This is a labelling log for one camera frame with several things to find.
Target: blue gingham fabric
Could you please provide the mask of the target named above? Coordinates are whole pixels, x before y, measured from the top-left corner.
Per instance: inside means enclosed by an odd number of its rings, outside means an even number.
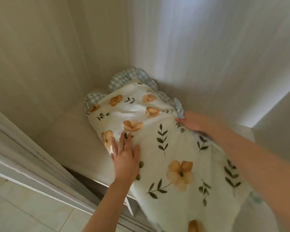
[[[108,84],[108,92],[112,93],[117,89],[123,87],[127,82],[131,81],[133,78],[139,79],[143,84],[148,85],[155,91],[158,97],[165,103],[174,107],[177,111],[177,116],[184,118],[184,109],[182,108],[181,102],[174,98],[173,100],[169,98],[164,92],[158,90],[156,82],[149,77],[149,75],[141,68],[130,68],[117,73],[112,77],[110,83]],[[103,97],[107,94],[104,93],[89,93],[87,94],[85,101],[85,111],[86,113]]]

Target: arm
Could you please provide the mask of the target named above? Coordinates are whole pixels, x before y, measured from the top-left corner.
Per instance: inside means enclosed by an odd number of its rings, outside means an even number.
[[[134,155],[131,151],[131,138],[125,141],[121,133],[118,146],[112,141],[112,161],[115,168],[115,181],[110,185],[106,195],[93,213],[83,232],[115,231],[120,210],[128,194],[130,186],[139,173],[139,145],[135,145]]]
[[[225,151],[239,173],[269,206],[290,223],[290,164],[243,138],[214,119],[185,112],[176,119],[187,128],[207,133]]]

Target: orange flower print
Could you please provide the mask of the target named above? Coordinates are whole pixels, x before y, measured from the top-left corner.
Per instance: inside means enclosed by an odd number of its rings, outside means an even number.
[[[114,135],[112,130],[107,130],[105,133],[101,133],[102,141],[104,143],[105,148],[108,150],[108,152],[111,151],[112,146],[112,140],[114,139]]]
[[[155,99],[157,99],[156,96],[152,94],[146,94],[142,97],[143,103],[150,103],[155,101]]]
[[[166,176],[179,192],[185,192],[187,185],[193,183],[192,166],[193,163],[187,161],[182,161],[182,164],[180,164],[177,160],[173,160],[170,163]]]
[[[116,97],[111,98],[111,100],[109,101],[109,105],[111,105],[111,107],[116,106],[116,104],[119,103],[122,98],[122,95],[117,95]]]
[[[138,122],[137,120],[125,120],[123,124],[124,130],[129,132],[136,132],[143,127],[143,122]]]
[[[99,108],[100,108],[100,105],[96,104],[90,109],[90,112],[94,112],[94,111],[98,110]]]
[[[160,110],[154,107],[147,107],[145,114],[148,119],[151,119],[158,116],[160,114]]]
[[[193,220],[188,224],[188,232],[206,232],[206,230],[202,222]]]

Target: hand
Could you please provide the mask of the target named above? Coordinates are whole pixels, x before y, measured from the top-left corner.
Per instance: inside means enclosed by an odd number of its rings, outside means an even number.
[[[111,155],[115,169],[115,180],[126,184],[129,188],[140,171],[140,145],[135,145],[133,154],[131,150],[131,139],[132,134],[129,134],[125,143],[124,132],[121,133],[118,145],[115,139],[113,139],[113,153]]]
[[[182,123],[188,129],[200,132],[208,132],[208,129],[215,126],[216,121],[207,116],[199,115],[192,111],[187,111],[184,113],[185,119],[176,118],[176,122]]]

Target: left hand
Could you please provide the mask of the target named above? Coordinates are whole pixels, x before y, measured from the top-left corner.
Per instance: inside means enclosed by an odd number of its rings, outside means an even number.
[[[125,133],[122,132],[118,145],[115,139],[112,140],[111,155],[115,169],[115,180],[118,180],[130,187],[136,176],[139,174],[139,161],[140,161],[140,145],[134,147],[134,153],[131,150],[132,134],[128,135],[125,143]]]

